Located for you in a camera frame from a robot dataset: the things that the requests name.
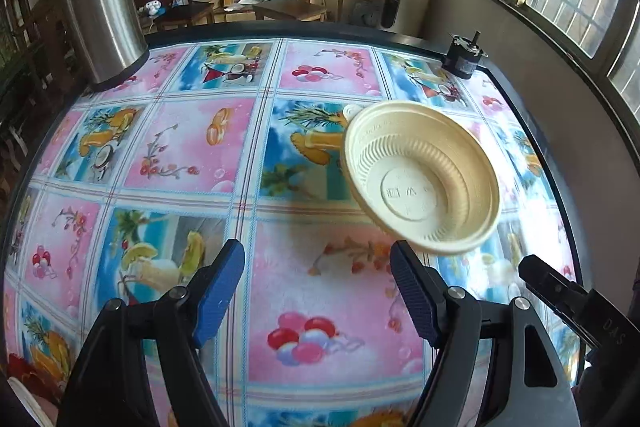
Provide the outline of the white foam bowl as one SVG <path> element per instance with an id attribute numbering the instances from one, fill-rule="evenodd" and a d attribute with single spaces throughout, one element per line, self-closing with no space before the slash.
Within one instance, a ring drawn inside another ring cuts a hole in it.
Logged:
<path id="1" fill-rule="evenodd" d="M 22 407 L 26 410 L 28 415 L 40 427 L 53 427 L 54 424 L 51 418 L 43 410 L 41 404 L 36 400 L 36 397 L 30 393 L 30 391 L 15 377 L 10 377 L 8 380 L 14 395 L 20 400 Z"/>

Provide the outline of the small cream ribbed bowl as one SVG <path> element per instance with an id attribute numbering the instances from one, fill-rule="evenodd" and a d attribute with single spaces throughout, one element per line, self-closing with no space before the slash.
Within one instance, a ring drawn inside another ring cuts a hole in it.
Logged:
<path id="1" fill-rule="evenodd" d="M 470 132 L 435 109 L 409 101 L 360 109 L 343 133 L 341 164 L 362 211 L 418 251 L 465 254 L 497 228 L 494 166 Z"/>

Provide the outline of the small black motor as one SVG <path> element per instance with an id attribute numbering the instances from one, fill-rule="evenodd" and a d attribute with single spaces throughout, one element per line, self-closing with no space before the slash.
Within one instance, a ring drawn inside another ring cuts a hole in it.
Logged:
<path id="1" fill-rule="evenodd" d="M 480 32 L 474 32 L 472 38 L 452 35 L 449 49 L 442 62 L 442 68 L 462 79 L 470 79 L 486 52 L 478 45 Z"/>

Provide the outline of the stainless steel thermos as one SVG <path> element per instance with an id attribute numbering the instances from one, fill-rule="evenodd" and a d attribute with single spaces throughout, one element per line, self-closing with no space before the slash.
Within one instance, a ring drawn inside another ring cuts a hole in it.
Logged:
<path id="1" fill-rule="evenodd" d="M 105 91 L 149 58 L 134 0 L 60 0 L 74 50 L 92 89 Z"/>

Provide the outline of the low wooden coffee table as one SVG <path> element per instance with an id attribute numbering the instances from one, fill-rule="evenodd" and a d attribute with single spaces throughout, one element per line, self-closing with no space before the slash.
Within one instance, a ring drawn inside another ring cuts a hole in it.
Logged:
<path id="1" fill-rule="evenodd" d="M 318 22 L 326 19 L 326 8 L 304 0 L 268 0 L 253 5 L 258 20 L 298 20 Z"/>

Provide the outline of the red glass plate with sticker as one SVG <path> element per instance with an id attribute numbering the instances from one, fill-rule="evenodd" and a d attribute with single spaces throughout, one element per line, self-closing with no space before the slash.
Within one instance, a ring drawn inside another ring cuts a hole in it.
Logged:
<path id="1" fill-rule="evenodd" d="M 63 392 L 47 369 L 33 366 L 18 355 L 10 353 L 6 370 L 9 377 L 15 377 L 32 395 L 38 395 L 54 405 L 60 404 Z"/>

